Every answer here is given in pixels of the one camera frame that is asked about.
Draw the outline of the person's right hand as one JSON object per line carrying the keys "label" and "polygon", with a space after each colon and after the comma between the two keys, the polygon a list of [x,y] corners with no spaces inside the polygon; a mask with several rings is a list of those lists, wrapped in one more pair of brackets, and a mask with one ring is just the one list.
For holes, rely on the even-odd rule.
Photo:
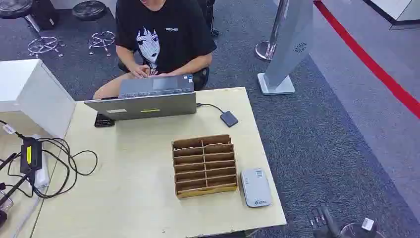
{"label": "person's right hand", "polygon": [[147,78],[150,76],[150,68],[148,65],[134,64],[129,67],[129,70],[137,78]]}

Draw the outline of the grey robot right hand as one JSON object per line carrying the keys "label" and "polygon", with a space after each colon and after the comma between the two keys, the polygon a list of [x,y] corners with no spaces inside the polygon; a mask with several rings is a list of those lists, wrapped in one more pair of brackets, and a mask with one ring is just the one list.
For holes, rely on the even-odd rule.
{"label": "grey robot right hand", "polygon": [[308,221],[315,238],[340,238],[341,231],[326,206],[313,207]]}

